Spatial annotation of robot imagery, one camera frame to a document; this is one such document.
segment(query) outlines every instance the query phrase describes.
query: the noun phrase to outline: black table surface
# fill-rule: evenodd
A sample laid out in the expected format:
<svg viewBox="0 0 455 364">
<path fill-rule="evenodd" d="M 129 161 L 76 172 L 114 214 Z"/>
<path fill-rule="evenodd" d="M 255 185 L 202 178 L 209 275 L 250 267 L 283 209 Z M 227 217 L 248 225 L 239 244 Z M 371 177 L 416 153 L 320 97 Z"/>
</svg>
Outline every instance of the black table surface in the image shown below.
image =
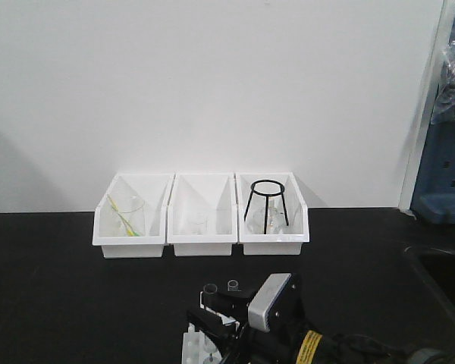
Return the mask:
<svg viewBox="0 0 455 364">
<path fill-rule="evenodd" d="M 93 213 L 0 214 L 0 363 L 180 363 L 185 312 L 206 283 L 303 278 L 325 334 L 455 351 L 455 324 L 403 252 L 455 247 L 455 227 L 396 209 L 312 209 L 300 256 L 104 259 Z"/>
</svg>

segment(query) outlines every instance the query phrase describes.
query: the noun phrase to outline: plastic storage bin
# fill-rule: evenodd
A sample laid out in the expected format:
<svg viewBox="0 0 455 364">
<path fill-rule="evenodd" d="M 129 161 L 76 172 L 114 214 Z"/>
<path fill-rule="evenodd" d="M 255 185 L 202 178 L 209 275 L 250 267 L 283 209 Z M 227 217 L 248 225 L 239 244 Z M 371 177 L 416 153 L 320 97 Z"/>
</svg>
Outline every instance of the plastic storage bin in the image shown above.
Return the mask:
<svg viewBox="0 0 455 364">
<path fill-rule="evenodd" d="M 95 210 L 93 245 L 105 258 L 162 256 L 174 174 L 117 174 Z"/>
<path fill-rule="evenodd" d="M 430 125 L 411 209 L 434 224 L 455 224 L 455 121 Z"/>
<path fill-rule="evenodd" d="M 167 241 L 176 256 L 229 256 L 237 242 L 234 175 L 177 174 Z"/>
<path fill-rule="evenodd" d="M 284 186 L 283 196 L 277 184 L 260 183 L 259 192 L 276 195 L 268 199 L 268 229 L 265 230 L 266 198 L 253 194 L 246 215 L 251 186 L 258 180 L 273 180 Z M 308 209 L 293 173 L 236 173 L 240 243 L 246 255 L 297 255 L 302 243 L 309 241 Z"/>
</svg>

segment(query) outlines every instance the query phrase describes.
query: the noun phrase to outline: white wall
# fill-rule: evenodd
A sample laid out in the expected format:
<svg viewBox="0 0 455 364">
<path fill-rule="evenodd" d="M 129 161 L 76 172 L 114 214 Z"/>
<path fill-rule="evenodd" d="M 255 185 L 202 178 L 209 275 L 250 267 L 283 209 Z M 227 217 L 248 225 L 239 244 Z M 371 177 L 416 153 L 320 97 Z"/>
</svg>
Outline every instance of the white wall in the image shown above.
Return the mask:
<svg viewBox="0 0 455 364">
<path fill-rule="evenodd" d="M 397 206 L 443 0 L 0 0 L 0 212 L 117 171 L 293 171 Z"/>
</svg>

